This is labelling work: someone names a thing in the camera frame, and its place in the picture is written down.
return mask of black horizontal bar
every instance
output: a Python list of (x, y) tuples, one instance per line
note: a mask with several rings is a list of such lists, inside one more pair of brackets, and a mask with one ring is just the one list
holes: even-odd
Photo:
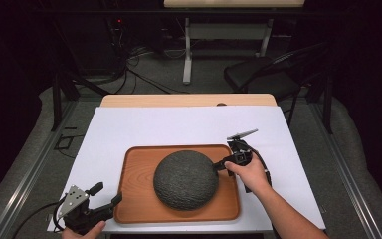
[(239, 17), (239, 18), (289, 18), (338, 20), (355, 16), (348, 12), (313, 12), (300, 9), (116, 9), (116, 10), (50, 10), (35, 9), (42, 16), (159, 16), (159, 17)]

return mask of table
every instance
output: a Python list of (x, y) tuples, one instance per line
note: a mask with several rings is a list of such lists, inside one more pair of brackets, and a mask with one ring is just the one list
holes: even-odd
[[(302, 7), (304, 0), (164, 0), (166, 8), (295, 8)], [(192, 53), (190, 39), (253, 39), (263, 40), (260, 53), (264, 56), (272, 32), (273, 19), (266, 23), (191, 23), (185, 19), (185, 64), (183, 83), (191, 83)]]
[[(100, 207), (116, 195), (123, 156), (133, 146), (226, 144), (227, 136), (255, 127), (259, 132), (245, 140), (264, 158), (272, 173), (274, 189), (302, 215), (324, 229), (287, 122), (271, 95), (106, 96), (95, 111), (64, 192), (73, 184), (88, 189), (102, 181), (104, 189), (92, 197), (90, 203), (90, 208)], [(108, 220), (104, 231), (246, 233), (272, 230), (261, 203), (254, 194), (245, 193), (238, 177), (237, 183), (241, 214), (235, 220), (141, 224), (117, 224)], [(48, 230), (53, 230), (52, 222)]]

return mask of dark gray stone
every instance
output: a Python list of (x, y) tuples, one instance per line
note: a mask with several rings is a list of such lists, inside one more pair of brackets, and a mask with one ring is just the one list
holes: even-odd
[(219, 185), (213, 162), (203, 153), (181, 150), (166, 156), (157, 166), (153, 186), (167, 206), (190, 211), (203, 207)]

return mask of person's left hand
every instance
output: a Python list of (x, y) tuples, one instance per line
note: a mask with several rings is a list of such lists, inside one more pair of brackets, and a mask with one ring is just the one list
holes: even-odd
[(106, 223), (104, 221), (99, 222), (95, 225), (94, 228), (92, 228), (86, 235), (82, 236), (77, 233), (75, 233), (70, 228), (65, 228), (62, 232), (62, 238), (63, 239), (74, 239), (74, 238), (82, 238), (82, 239), (95, 239), (101, 231), (104, 229), (104, 226)]

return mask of wooden tray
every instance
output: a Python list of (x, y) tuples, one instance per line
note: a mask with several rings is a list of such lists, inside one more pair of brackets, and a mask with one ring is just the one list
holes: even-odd
[(213, 162), (231, 154), (222, 144), (140, 146), (132, 147), (125, 154), (118, 191), (122, 201), (115, 207), (113, 218), (118, 223), (158, 223), (190, 221), (233, 220), (240, 213), (238, 188), (235, 176), (226, 170), (219, 171), (219, 188), (214, 197), (202, 208), (177, 211), (165, 206), (153, 189), (153, 176), (159, 162), (172, 152), (195, 150)]

